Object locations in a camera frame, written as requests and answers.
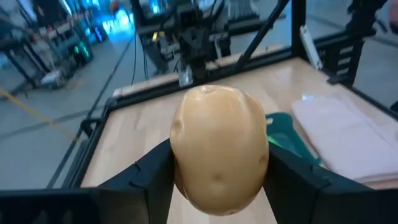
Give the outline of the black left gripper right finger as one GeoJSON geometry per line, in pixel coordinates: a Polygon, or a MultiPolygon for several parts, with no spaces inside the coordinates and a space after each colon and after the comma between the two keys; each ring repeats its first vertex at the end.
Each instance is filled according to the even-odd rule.
{"type": "Polygon", "coordinates": [[[397,190],[374,190],[271,143],[263,188],[277,223],[397,224],[397,190]]]}

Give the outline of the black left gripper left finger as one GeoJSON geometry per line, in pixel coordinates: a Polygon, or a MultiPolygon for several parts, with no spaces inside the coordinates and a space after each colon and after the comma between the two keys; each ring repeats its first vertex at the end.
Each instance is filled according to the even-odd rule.
{"type": "Polygon", "coordinates": [[[1,192],[1,223],[167,223],[174,155],[165,140],[97,187],[1,192]]]}

